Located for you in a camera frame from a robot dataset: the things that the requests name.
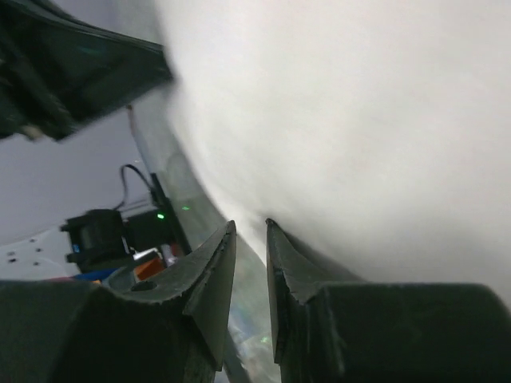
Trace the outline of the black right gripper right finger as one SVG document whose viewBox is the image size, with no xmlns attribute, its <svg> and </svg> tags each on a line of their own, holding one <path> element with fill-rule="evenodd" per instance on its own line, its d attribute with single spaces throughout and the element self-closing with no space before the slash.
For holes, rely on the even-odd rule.
<svg viewBox="0 0 511 383">
<path fill-rule="evenodd" d="M 332 274 L 267 221 L 275 363 L 284 382 L 507 382 L 510 312 L 486 286 Z"/>
</svg>

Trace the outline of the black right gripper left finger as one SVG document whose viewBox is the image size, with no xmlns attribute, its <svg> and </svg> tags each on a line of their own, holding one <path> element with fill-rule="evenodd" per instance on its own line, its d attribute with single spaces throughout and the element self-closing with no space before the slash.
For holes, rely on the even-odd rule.
<svg viewBox="0 0 511 383">
<path fill-rule="evenodd" d="M 1 285 L 4 382 L 211 382 L 221 370 L 236 225 L 127 288 Z"/>
</svg>

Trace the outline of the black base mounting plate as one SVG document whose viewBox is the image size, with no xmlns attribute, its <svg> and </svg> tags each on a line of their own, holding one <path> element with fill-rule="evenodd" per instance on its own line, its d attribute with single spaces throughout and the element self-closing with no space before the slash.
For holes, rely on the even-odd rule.
<svg viewBox="0 0 511 383">
<path fill-rule="evenodd" d="M 171 200 L 165 194 L 157 174 L 151 172 L 150 177 L 153 185 L 153 199 L 155 204 L 164 213 L 165 219 L 168 221 L 172 235 L 176 240 L 176 243 L 179 245 L 182 255 L 190 254 L 192 252 L 192 248 L 176 211 L 173 208 Z"/>
</svg>

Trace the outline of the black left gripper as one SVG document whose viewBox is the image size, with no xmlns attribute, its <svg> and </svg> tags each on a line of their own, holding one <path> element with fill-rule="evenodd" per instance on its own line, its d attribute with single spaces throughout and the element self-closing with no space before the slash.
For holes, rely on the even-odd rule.
<svg viewBox="0 0 511 383">
<path fill-rule="evenodd" d="M 51 1 L 1 3 L 1 137 L 63 140 L 172 81 L 161 45 Z"/>
</svg>

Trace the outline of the cream white t shirt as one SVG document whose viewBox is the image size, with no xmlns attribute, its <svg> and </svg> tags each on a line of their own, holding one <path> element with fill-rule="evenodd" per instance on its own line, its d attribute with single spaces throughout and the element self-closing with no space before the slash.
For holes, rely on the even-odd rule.
<svg viewBox="0 0 511 383">
<path fill-rule="evenodd" d="M 159 1 L 168 117 L 243 239 L 510 299 L 507 1 Z"/>
</svg>

